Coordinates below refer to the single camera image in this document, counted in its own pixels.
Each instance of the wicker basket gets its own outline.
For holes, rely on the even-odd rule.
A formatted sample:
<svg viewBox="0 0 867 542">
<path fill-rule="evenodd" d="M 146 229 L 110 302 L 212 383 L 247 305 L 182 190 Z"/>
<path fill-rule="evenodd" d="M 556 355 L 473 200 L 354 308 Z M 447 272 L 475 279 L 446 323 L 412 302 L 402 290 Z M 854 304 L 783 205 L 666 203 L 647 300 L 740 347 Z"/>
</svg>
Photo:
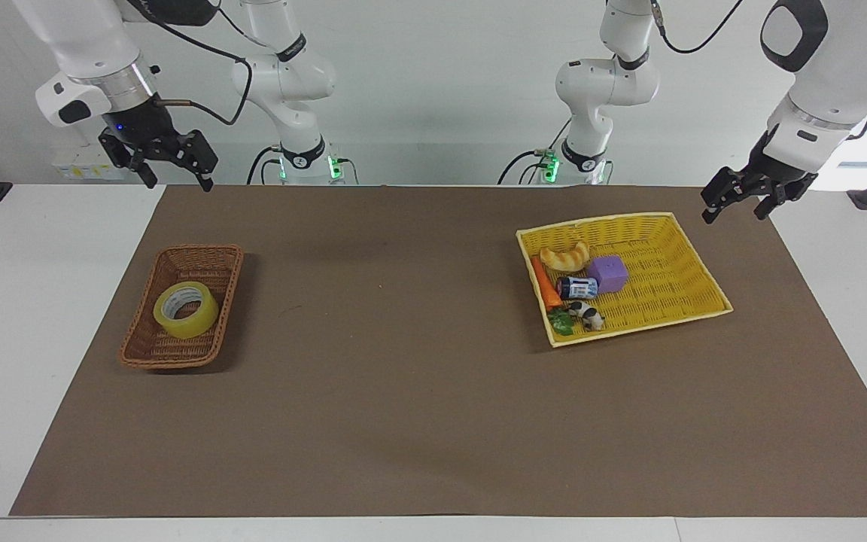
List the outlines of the wicker basket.
<svg viewBox="0 0 867 542">
<path fill-rule="evenodd" d="M 243 249 L 236 245 L 180 245 L 160 251 L 120 348 L 121 363 L 161 370 L 200 367 L 216 359 L 227 332 L 227 319 L 242 267 Z M 152 315 L 159 295 L 182 281 L 202 282 L 220 306 L 220 316 L 213 327 L 203 335 L 185 340 L 168 335 Z M 176 317 L 184 318 L 195 311 L 196 308 L 187 306 L 180 309 Z"/>
<path fill-rule="evenodd" d="M 537 304 L 551 346 L 585 343 L 609 336 L 634 333 L 726 315 L 732 303 L 713 280 L 708 268 L 685 236 L 674 214 L 637 213 L 564 222 L 533 230 L 517 231 L 517 240 L 527 264 Z M 544 308 L 531 257 L 540 249 L 571 250 L 578 241 L 591 247 L 592 257 L 617 254 L 627 267 L 629 279 L 620 292 L 604 293 L 592 300 L 604 316 L 604 329 L 586 332 L 574 319 L 573 335 L 554 332 Z M 584 277 L 578 273 L 558 273 L 547 269 L 552 284 L 564 276 Z"/>
</svg>

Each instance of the brown wicker basket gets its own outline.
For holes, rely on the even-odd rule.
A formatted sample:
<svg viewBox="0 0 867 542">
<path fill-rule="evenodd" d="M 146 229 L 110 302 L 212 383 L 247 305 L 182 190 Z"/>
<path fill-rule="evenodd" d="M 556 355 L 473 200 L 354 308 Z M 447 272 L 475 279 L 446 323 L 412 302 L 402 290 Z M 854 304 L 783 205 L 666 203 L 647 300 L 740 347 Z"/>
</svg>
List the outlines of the brown wicker basket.
<svg viewBox="0 0 867 542">
<path fill-rule="evenodd" d="M 216 359 L 227 332 L 230 305 L 242 267 L 243 249 L 236 245 L 180 245 L 160 251 L 120 347 L 121 363 L 161 370 L 201 367 Z M 159 295 L 182 281 L 202 282 L 220 306 L 220 316 L 213 327 L 203 335 L 185 340 L 168 335 L 152 315 Z M 196 308 L 188 306 L 180 309 L 176 317 L 184 318 L 195 311 Z"/>
</svg>

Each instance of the yellow woven basket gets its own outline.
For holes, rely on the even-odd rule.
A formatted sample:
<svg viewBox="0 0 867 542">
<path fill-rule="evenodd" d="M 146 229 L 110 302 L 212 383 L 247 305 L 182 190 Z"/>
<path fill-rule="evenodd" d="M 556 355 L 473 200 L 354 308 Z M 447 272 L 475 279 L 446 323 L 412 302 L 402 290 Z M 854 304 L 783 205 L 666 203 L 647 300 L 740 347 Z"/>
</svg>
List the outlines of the yellow woven basket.
<svg viewBox="0 0 867 542">
<path fill-rule="evenodd" d="M 732 303 L 671 213 L 605 216 L 535 227 L 517 231 L 517 241 L 534 285 L 547 339 L 555 348 L 732 311 Z M 592 300 L 591 305 L 604 316 L 604 329 L 585 332 L 580 320 L 575 318 L 573 335 L 561 336 L 554 332 L 547 319 L 531 257 L 540 254 L 543 247 L 553 251 L 571 250 L 578 241 L 591 247 L 592 257 L 620 256 L 629 279 L 622 291 L 603 293 Z M 564 276 L 584 277 L 587 269 L 571 274 L 546 271 L 551 284 L 556 285 L 558 278 Z"/>
</svg>

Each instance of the green vegetable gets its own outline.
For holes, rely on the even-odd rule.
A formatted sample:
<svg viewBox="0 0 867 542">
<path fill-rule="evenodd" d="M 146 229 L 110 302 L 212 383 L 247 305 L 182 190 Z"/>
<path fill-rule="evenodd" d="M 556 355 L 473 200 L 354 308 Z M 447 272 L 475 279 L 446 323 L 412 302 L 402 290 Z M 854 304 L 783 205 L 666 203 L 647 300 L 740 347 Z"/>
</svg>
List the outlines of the green vegetable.
<svg viewBox="0 0 867 542">
<path fill-rule="evenodd" d="M 553 309 L 547 313 L 547 319 L 558 335 L 574 335 L 574 320 L 564 309 Z"/>
</svg>

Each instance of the purple block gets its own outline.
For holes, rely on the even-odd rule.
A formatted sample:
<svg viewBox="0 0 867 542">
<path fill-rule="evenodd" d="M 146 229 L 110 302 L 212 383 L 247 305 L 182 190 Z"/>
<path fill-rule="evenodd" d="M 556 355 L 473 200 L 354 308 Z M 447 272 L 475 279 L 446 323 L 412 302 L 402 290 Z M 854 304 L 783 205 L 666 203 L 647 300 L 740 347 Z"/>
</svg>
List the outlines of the purple block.
<svg viewBox="0 0 867 542">
<path fill-rule="evenodd" d="M 627 268 L 620 256 L 596 257 L 588 268 L 588 277 L 598 280 L 598 293 L 612 293 L 627 284 Z"/>
</svg>

